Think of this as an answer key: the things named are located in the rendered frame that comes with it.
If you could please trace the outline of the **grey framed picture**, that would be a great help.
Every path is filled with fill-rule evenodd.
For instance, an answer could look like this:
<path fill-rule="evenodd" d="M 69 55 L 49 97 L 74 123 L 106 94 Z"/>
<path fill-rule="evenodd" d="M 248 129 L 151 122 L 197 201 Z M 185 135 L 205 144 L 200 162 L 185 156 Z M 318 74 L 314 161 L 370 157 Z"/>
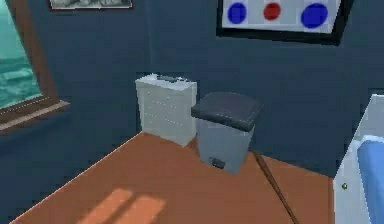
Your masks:
<path fill-rule="evenodd" d="M 132 0 L 49 0 L 54 10 L 132 8 Z"/>

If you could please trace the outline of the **blue mattress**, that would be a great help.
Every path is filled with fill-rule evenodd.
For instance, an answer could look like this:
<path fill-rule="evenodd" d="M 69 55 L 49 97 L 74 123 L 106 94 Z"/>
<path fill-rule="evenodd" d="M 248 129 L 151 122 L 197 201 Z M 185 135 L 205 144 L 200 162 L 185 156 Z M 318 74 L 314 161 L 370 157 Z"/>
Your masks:
<path fill-rule="evenodd" d="M 384 143 L 364 141 L 358 163 L 371 224 L 384 224 Z"/>

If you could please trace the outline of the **black framed picture coloured dots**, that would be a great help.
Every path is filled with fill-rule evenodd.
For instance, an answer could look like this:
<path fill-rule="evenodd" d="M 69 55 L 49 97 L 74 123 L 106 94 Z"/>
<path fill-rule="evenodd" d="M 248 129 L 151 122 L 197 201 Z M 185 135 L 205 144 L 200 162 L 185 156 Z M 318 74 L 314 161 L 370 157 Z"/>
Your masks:
<path fill-rule="evenodd" d="M 217 0 L 216 35 L 338 46 L 354 0 Z"/>

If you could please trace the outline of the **brown framed window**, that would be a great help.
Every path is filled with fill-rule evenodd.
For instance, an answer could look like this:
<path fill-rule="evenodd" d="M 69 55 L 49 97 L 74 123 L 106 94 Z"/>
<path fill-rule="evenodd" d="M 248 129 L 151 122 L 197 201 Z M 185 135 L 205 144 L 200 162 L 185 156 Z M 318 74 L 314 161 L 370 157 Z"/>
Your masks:
<path fill-rule="evenodd" d="M 0 0 L 0 135 L 66 109 L 27 0 Z"/>

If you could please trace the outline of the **white chest of drawers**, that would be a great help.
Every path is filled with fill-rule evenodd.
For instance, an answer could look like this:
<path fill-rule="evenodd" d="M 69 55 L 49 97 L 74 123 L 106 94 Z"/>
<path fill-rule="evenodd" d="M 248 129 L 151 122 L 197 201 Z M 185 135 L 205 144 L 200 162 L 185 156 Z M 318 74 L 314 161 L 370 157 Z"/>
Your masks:
<path fill-rule="evenodd" d="M 157 76 L 151 73 L 135 81 L 141 129 L 184 147 L 196 136 L 191 108 L 196 104 L 198 85 L 183 77 L 170 83 Z"/>

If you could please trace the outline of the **dark flat item on chest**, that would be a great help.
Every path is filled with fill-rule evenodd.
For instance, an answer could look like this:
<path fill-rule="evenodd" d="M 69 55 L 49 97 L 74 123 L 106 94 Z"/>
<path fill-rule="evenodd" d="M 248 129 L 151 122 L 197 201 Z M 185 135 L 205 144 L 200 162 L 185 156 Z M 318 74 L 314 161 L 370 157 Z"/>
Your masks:
<path fill-rule="evenodd" d="M 162 80 L 170 83 L 176 83 L 181 80 L 180 77 L 172 77 L 172 76 L 165 76 L 165 75 L 159 75 L 157 76 L 157 80 Z"/>

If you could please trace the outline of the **light gray trash can dark lid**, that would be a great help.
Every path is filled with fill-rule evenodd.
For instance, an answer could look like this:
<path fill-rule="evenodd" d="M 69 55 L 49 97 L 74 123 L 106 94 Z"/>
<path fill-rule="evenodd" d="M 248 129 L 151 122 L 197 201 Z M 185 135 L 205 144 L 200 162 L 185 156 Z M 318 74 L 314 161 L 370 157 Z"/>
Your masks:
<path fill-rule="evenodd" d="M 200 160 L 237 174 L 244 163 L 263 105 L 230 92 L 213 92 L 191 108 Z"/>

